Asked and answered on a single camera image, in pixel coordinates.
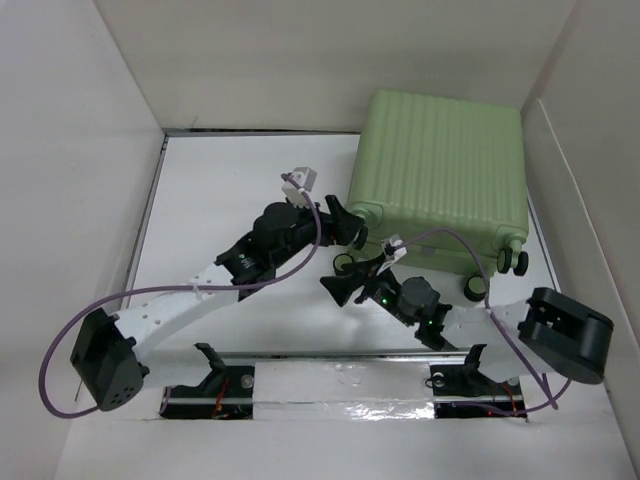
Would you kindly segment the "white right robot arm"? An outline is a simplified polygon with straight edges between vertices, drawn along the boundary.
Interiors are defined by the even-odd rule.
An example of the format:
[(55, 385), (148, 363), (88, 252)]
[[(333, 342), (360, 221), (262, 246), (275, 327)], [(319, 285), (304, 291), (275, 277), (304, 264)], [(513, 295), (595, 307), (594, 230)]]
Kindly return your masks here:
[(414, 328), (415, 338), (430, 350), (468, 350), (455, 381), (474, 393), (548, 372), (586, 385), (604, 380), (613, 322), (556, 290), (537, 287), (527, 299), (506, 305), (454, 306), (442, 302), (422, 276), (399, 281), (383, 257), (348, 257), (320, 283), (340, 307), (374, 302)]

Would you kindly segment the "green hard-shell suitcase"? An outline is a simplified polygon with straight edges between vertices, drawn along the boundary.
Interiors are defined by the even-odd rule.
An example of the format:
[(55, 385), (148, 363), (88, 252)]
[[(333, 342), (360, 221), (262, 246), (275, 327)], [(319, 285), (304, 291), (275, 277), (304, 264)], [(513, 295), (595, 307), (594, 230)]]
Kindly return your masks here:
[(463, 276), (464, 295), (484, 297), (484, 276), (529, 268), (529, 214), (520, 112), (426, 94), (371, 97), (350, 182), (348, 209), (366, 221), (380, 254), (394, 235), (401, 263)]

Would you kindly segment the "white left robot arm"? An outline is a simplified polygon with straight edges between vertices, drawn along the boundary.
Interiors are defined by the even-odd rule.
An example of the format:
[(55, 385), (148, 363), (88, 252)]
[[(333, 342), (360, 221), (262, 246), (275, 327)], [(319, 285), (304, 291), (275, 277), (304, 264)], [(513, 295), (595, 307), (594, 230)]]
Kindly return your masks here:
[(200, 318), (274, 284), (278, 269), (304, 248), (315, 252), (365, 237), (362, 217), (334, 195), (325, 200), (327, 212), (271, 203), (247, 234), (188, 283), (151, 287), (153, 299), (113, 314), (91, 308), (82, 318), (71, 364), (97, 409), (108, 412), (129, 402), (151, 372), (143, 360), (152, 350)]

